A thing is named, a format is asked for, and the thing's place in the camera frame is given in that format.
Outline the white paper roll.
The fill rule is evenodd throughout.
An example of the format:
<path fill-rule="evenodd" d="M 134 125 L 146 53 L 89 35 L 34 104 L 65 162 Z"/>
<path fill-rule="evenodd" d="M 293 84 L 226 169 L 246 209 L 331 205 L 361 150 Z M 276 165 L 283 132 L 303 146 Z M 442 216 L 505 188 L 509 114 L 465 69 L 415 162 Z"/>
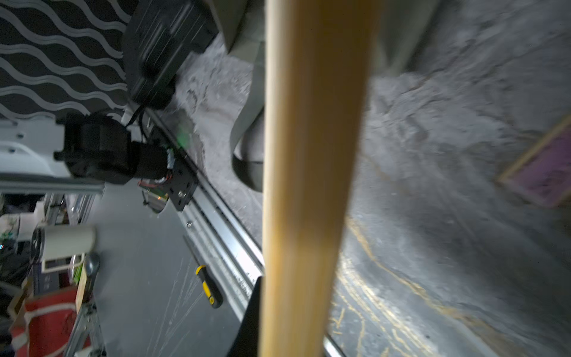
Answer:
<path fill-rule="evenodd" d="M 31 239 L 33 263 L 89 253 L 95 246 L 96 227 L 58 225 L 38 227 Z"/>

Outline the olive green tote bag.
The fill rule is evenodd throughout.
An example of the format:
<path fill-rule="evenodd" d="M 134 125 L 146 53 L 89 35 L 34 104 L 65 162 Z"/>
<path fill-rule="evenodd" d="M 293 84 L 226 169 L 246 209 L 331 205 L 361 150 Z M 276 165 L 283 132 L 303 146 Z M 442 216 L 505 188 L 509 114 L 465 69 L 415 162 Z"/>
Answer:
<path fill-rule="evenodd" d="M 381 27 L 373 51 L 372 73 L 399 76 L 423 40 L 439 1 L 384 1 Z M 209 1 L 227 53 L 254 65 L 251 89 L 230 132 L 230 158 L 235 176 L 251 190 L 263 190 L 264 163 L 241 159 L 236 147 L 263 116 L 265 108 L 266 7 L 264 1 Z"/>

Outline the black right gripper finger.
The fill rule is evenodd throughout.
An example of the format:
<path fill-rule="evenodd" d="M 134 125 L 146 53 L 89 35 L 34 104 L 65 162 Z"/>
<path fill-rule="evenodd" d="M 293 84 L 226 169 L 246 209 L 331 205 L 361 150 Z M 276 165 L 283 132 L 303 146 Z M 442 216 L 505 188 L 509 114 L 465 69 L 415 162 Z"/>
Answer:
<path fill-rule="evenodd" d="M 242 323 L 227 357 L 257 357 L 260 337 L 260 304 L 263 277 L 259 277 L 248 302 Z"/>

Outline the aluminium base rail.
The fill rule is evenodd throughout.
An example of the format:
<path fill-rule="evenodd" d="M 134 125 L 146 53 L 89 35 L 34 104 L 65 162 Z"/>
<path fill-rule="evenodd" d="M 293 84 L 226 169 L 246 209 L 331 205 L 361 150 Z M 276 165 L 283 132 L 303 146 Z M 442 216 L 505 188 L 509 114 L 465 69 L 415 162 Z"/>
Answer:
<path fill-rule="evenodd" d="M 151 109 L 145 113 L 151 123 L 150 142 L 166 147 L 172 165 L 159 190 L 177 210 L 185 234 L 196 244 L 222 290 L 223 305 L 233 310 L 241 325 L 257 279 L 264 272 L 260 245 L 159 116 Z"/>

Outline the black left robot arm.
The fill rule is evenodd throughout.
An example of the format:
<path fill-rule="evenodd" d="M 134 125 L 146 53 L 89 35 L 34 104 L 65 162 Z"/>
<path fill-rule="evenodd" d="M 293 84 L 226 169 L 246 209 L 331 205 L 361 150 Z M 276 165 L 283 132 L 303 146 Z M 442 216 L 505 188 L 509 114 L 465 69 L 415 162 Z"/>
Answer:
<path fill-rule="evenodd" d="M 1 172 L 70 177 L 58 119 L 165 107 L 217 33 L 206 1 L 3 1 Z"/>

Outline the red bag with white stripe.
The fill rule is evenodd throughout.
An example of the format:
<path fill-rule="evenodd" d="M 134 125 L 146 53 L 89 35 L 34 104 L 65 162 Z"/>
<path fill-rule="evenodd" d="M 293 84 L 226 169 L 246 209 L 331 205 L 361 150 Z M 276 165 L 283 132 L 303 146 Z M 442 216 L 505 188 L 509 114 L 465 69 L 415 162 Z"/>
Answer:
<path fill-rule="evenodd" d="M 63 356 L 71 338 L 84 288 L 69 286 L 45 295 L 21 292 L 7 312 L 15 356 Z"/>

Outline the yellow handled screwdriver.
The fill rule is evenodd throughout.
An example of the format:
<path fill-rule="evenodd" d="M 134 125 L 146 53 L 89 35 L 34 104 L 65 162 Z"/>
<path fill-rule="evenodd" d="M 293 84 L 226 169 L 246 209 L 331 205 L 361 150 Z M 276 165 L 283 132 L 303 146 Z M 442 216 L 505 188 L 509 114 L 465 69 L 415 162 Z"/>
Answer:
<path fill-rule="evenodd" d="M 208 266 L 202 261 L 196 244 L 192 241 L 190 236 L 184 235 L 184 242 L 190 249 L 190 254 L 193 257 L 193 260 L 196 262 L 197 267 L 195 270 L 195 275 L 200 279 L 202 290 L 208 299 L 209 305 L 211 305 L 213 309 L 220 308 L 224 303 L 222 290 L 219 288 L 216 280 L 210 274 Z"/>

